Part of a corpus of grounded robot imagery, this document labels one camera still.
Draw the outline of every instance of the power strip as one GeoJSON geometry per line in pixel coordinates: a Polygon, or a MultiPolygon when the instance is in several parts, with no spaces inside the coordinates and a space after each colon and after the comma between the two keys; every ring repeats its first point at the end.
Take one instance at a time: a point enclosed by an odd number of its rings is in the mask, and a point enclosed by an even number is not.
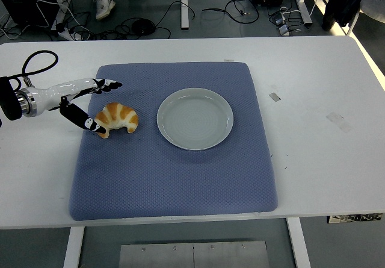
{"type": "Polygon", "coordinates": [[[78,33],[70,34],[68,28],[65,27],[63,32],[58,32],[58,35],[68,41],[82,41],[83,37],[78,33]]]}
{"type": "Polygon", "coordinates": [[[332,224],[332,223],[379,221],[381,220],[382,216],[383,216],[382,213],[328,216],[327,223],[332,224]]]}

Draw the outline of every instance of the gray floor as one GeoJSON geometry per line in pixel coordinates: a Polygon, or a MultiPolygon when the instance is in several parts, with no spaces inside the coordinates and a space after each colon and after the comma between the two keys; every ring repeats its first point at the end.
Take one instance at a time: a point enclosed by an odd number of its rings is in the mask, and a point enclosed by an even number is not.
{"type": "MultiPolygon", "coordinates": [[[[101,22],[94,18],[93,0],[73,0],[72,11],[80,13],[90,11],[87,28],[93,33],[114,30],[131,17],[145,17],[158,23],[168,6],[177,0],[115,0],[117,6],[111,15],[101,22]]],[[[171,31],[172,39],[209,38],[209,37],[269,37],[279,36],[277,28],[268,21],[266,7],[258,7],[259,20],[253,24],[241,25],[231,21],[228,16],[204,8],[224,8],[228,0],[189,0],[196,17],[190,20],[189,30],[180,30],[180,7],[174,4],[159,26],[171,31]]],[[[306,0],[312,7],[313,1],[306,0]]],[[[284,0],[289,7],[291,0],[284,0]]],[[[250,16],[238,16],[239,20],[253,20],[255,10],[250,4],[243,9],[250,16]]],[[[278,10],[270,8],[272,13],[278,10]]],[[[0,4],[0,16],[7,11],[0,4]]],[[[85,16],[77,17],[85,23],[85,16]]],[[[321,28],[322,14],[315,9],[312,15],[313,25],[292,36],[327,36],[331,35],[321,28]]],[[[378,23],[364,14],[360,15],[354,29],[355,35],[372,56],[379,68],[385,73],[385,24],[378,23]]],[[[141,39],[166,39],[166,30],[156,30],[154,34],[141,39]]],[[[39,28],[28,28],[16,40],[6,36],[0,38],[0,44],[7,42],[60,41],[39,28]]],[[[325,223],[325,217],[303,218],[304,236],[308,247],[312,267],[384,267],[385,225],[383,222],[325,223]]],[[[69,229],[26,229],[0,231],[0,268],[3,267],[62,267],[66,251],[69,229]]],[[[289,236],[285,221],[259,220],[214,223],[180,223],[166,225],[139,225],[87,228],[82,248],[81,264],[88,267],[118,267],[120,245],[130,243],[166,243],[166,242],[208,242],[227,240],[265,240],[268,247],[270,266],[294,267],[289,236]]]]}

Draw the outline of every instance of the white plate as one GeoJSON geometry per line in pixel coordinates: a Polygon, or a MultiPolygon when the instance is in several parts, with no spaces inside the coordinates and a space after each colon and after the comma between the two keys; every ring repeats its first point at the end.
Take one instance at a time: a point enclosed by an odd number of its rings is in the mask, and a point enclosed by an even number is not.
{"type": "Polygon", "coordinates": [[[209,149],[222,142],[233,126],[233,111],[218,93],[182,89],[160,105],[158,128],[173,145],[190,151],[209,149]]]}

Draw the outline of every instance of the metal plate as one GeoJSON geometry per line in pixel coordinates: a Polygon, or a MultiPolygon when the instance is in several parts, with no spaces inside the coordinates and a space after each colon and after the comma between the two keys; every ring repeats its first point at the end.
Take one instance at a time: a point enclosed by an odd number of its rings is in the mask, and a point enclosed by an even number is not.
{"type": "Polygon", "coordinates": [[[269,268],[266,243],[122,245],[119,268],[269,268]]]}
{"type": "Polygon", "coordinates": [[[122,245],[119,268],[194,268],[194,244],[122,245]]]}
{"type": "Polygon", "coordinates": [[[195,268],[269,268],[264,241],[196,243],[194,261],[195,268]]]}

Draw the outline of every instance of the chair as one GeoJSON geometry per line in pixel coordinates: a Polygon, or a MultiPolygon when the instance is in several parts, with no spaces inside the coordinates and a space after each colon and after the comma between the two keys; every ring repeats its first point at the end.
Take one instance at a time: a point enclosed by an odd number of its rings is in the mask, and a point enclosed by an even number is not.
{"type": "Polygon", "coordinates": [[[361,0],[360,8],[349,24],[347,35],[350,35],[357,23],[360,12],[379,22],[385,23],[385,0],[361,0]]]}

